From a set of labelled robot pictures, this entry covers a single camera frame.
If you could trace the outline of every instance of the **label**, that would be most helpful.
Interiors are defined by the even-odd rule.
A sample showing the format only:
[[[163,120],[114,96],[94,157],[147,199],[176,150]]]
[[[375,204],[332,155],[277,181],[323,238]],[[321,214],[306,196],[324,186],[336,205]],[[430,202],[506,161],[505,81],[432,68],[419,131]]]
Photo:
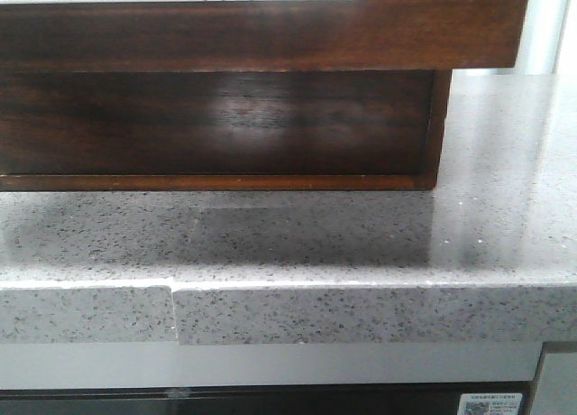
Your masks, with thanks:
[[[457,415],[518,415],[523,394],[463,394]]]

